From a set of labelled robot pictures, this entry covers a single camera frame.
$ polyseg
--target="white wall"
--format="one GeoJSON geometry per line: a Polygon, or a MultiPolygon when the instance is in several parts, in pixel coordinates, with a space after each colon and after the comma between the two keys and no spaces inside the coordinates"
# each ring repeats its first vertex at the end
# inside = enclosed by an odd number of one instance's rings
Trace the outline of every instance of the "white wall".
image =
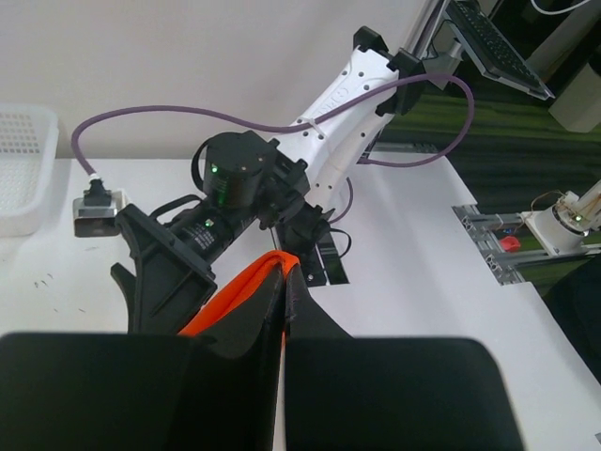
{"type": "MultiPolygon", "coordinates": [[[[53,108],[59,155],[82,120],[125,106],[203,106],[287,125],[368,25],[406,45],[426,0],[0,0],[0,101],[53,108]]],[[[86,132],[95,157],[189,157],[229,124],[120,117],[86,132]]]]}

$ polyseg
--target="black bracket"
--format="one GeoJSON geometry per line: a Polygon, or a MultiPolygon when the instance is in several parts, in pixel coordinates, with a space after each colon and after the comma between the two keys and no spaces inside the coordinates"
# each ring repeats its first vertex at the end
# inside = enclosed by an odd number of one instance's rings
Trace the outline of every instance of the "black bracket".
{"type": "Polygon", "coordinates": [[[217,289],[215,275],[203,258],[135,205],[120,211],[116,223],[136,271],[134,276],[119,263],[111,268],[127,303],[128,331],[176,334],[217,289]]]}
{"type": "MultiPolygon", "coordinates": [[[[404,49],[399,49],[397,54],[392,56],[382,36],[367,26],[362,26],[353,35],[353,48],[361,52],[371,50],[387,58],[390,61],[387,67],[390,70],[398,70],[399,79],[425,73],[424,63],[421,60],[404,49]]],[[[415,106],[424,89],[425,82],[399,86],[393,96],[378,106],[376,114],[405,115],[415,106]]]]}

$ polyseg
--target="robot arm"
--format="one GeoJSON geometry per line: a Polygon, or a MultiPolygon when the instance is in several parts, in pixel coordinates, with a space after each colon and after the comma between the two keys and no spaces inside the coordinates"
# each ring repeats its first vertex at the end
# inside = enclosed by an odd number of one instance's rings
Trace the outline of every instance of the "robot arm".
{"type": "MultiPolygon", "coordinates": [[[[369,89],[398,79],[399,71],[390,68],[389,63],[389,58],[374,50],[355,49],[336,79],[297,123],[310,122],[369,89]]],[[[280,143],[278,150],[286,157],[293,162],[307,162],[311,191],[305,199],[309,204],[324,210],[330,208],[332,195],[338,192],[349,168],[393,118],[391,114],[376,113],[378,106],[390,97],[390,93],[381,93],[309,131],[275,136],[280,143]]]]}
{"type": "MultiPolygon", "coordinates": [[[[368,28],[355,35],[354,47],[350,61],[300,122],[424,72],[405,51],[389,54],[382,38],[368,28]]],[[[254,132],[220,133],[204,144],[205,173],[195,181],[205,199],[184,196],[149,216],[133,204],[120,211],[116,226],[131,249],[136,275],[118,263],[111,272],[126,298],[129,330],[178,332],[216,289],[211,263],[255,220],[261,228],[283,227],[281,244],[288,252],[311,252],[330,230],[331,200],[349,168],[394,113],[410,109],[422,88],[382,92],[310,130],[269,142],[254,132]],[[192,201],[197,205],[159,223],[160,215],[192,201]]]]}

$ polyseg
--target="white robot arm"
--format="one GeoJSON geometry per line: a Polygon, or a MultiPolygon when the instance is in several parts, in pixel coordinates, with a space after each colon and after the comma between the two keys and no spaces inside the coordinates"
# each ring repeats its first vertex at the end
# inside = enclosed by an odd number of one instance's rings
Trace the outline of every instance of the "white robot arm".
{"type": "Polygon", "coordinates": [[[601,227],[601,180],[581,197],[568,191],[548,209],[522,218],[549,255],[584,253],[582,240],[601,227]]]}
{"type": "MultiPolygon", "coordinates": [[[[389,63],[389,58],[373,50],[355,49],[338,77],[296,124],[311,122],[369,89],[398,79],[398,70],[390,69],[389,63]]],[[[280,142],[278,149],[291,161],[303,159],[308,163],[306,174],[311,191],[305,199],[309,204],[330,209],[332,197],[338,193],[349,168],[393,118],[391,114],[376,113],[378,106],[390,97],[390,91],[383,92],[311,130],[275,136],[280,142]]]]}

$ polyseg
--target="black cable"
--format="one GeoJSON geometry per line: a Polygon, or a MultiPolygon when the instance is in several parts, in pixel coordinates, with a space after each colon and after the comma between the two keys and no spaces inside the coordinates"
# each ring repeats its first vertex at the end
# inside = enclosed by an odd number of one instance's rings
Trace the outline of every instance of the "black cable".
{"type": "Polygon", "coordinates": [[[342,257],[344,257],[346,254],[348,254],[348,252],[350,252],[350,247],[353,245],[353,239],[350,238],[350,235],[348,235],[348,233],[346,233],[344,230],[341,230],[340,228],[331,228],[330,233],[342,233],[343,235],[347,235],[347,238],[348,238],[347,249],[345,250],[345,252],[343,252],[339,256],[339,258],[342,259],[342,257]]]}
{"type": "Polygon", "coordinates": [[[183,197],[180,197],[179,199],[172,200],[171,202],[167,202],[166,204],[161,205],[156,210],[150,213],[150,217],[153,219],[157,219],[159,216],[165,214],[167,211],[174,210],[177,207],[181,207],[182,205],[185,205],[189,202],[193,202],[195,200],[200,202],[201,198],[198,197],[196,194],[186,194],[183,197]]]}
{"type": "Polygon", "coordinates": [[[194,153],[192,157],[192,181],[194,182],[194,186],[198,188],[198,191],[203,191],[203,178],[200,176],[200,168],[198,167],[200,163],[200,154],[203,153],[203,150],[207,146],[208,140],[200,145],[200,148],[194,153]]]}

